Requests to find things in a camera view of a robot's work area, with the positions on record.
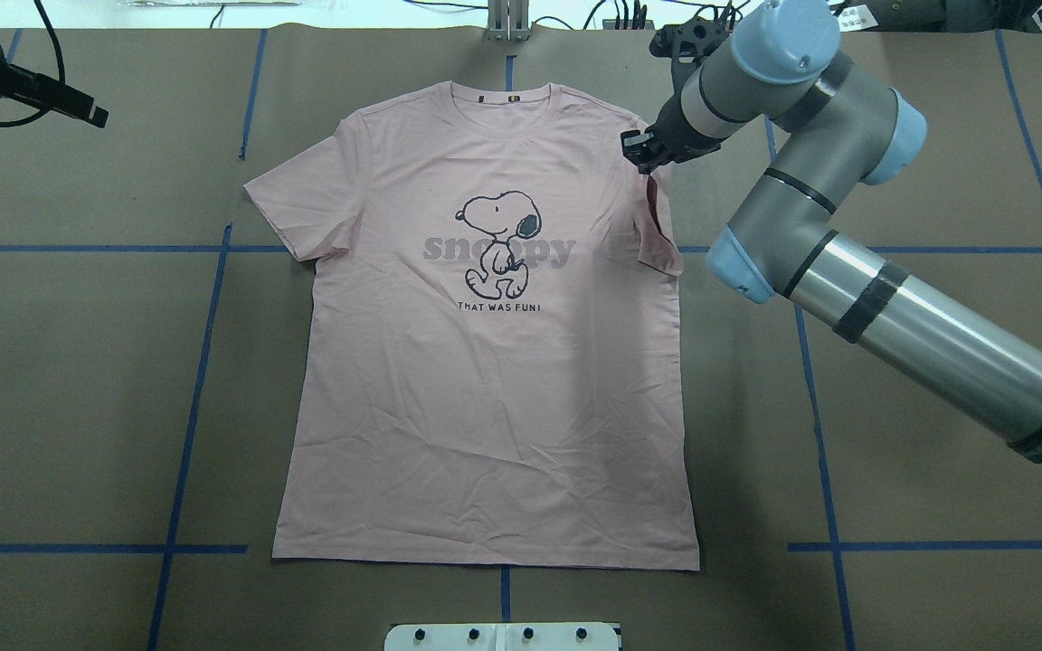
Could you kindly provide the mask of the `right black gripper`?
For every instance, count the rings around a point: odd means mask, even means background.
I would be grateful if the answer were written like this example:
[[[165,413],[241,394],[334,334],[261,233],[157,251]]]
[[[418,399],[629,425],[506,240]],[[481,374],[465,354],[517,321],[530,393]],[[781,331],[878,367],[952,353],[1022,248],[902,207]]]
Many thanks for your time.
[[[630,129],[620,133],[621,153],[638,173],[649,175],[658,166],[683,164],[718,151],[724,137],[710,137],[692,127],[684,116],[681,92],[667,100],[658,120],[644,132]]]

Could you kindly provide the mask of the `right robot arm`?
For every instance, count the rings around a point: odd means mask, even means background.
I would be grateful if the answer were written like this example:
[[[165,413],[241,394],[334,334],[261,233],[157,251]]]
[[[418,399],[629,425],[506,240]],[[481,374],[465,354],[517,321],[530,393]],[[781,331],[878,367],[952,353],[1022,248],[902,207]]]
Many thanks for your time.
[[[782,143],[708,248],[737,296],[782,297],[1042,468],[1042,350],[874,246],[860,205],[921,155],[929,120],[862,62],[826,1],[694,12],[650,34],[671,91],[621,137],[643,174],[720,151],[756,122]]]

